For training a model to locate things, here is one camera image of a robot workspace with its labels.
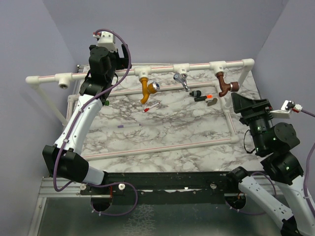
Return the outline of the brown water faucet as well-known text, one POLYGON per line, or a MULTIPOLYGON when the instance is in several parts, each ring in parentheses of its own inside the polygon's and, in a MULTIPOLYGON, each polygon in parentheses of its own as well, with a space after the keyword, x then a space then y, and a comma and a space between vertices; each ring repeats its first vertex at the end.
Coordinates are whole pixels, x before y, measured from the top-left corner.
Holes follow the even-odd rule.
POLYGON ((231 82, 231 83, 226 83, 224 81, 224 73, 223 72, 218 72, 216 74, 216 78, 219 81, 219 87, 221 91, 219 92, 219 97, 224 97, 227 95, 227 93, 230 92, 237 92, 240 88, 238 82, 231 82))

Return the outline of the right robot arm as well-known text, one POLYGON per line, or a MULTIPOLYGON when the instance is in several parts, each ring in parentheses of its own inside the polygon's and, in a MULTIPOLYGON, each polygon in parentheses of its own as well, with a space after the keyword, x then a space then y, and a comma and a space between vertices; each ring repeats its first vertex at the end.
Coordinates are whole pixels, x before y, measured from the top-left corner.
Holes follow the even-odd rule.
POLYGON ((273 110, 268 99, 249 99, 231 94, 233 110, 240 114, 240 122, 249 127, 255 154, 269 178, 283 193, 287 205, 263 189, 243 167, 229 172, 226 187, 242 192, 255 201, 279 227, 283 236, 313 236, 315 234, 315 203, 308 191, 309 170, 303 170, 290 151, 300 144, 292 124, 270 121, 301 112, 303 107, 287 100, 281 109, 273 110))

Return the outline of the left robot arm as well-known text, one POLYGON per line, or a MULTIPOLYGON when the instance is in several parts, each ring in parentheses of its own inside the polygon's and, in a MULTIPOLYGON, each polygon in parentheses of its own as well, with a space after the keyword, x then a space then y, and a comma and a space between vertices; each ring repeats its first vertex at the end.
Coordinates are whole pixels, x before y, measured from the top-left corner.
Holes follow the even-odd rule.
POLYGON ((90 166, 81 157, 81 152, 94 118, 114 88, 112 81, 116 77, 116 70, 130 70, 132 67, 128 46, 122 44, 122 50, 124 56, 120 57, 119 53, 111 52, 107 47, 90 46, 90 69, 81 85, 77 107, 60 137, 42 151, 53 178, 63 177, 73 182, 91 184, 98 194, 108 190, 107 173, 90 166))

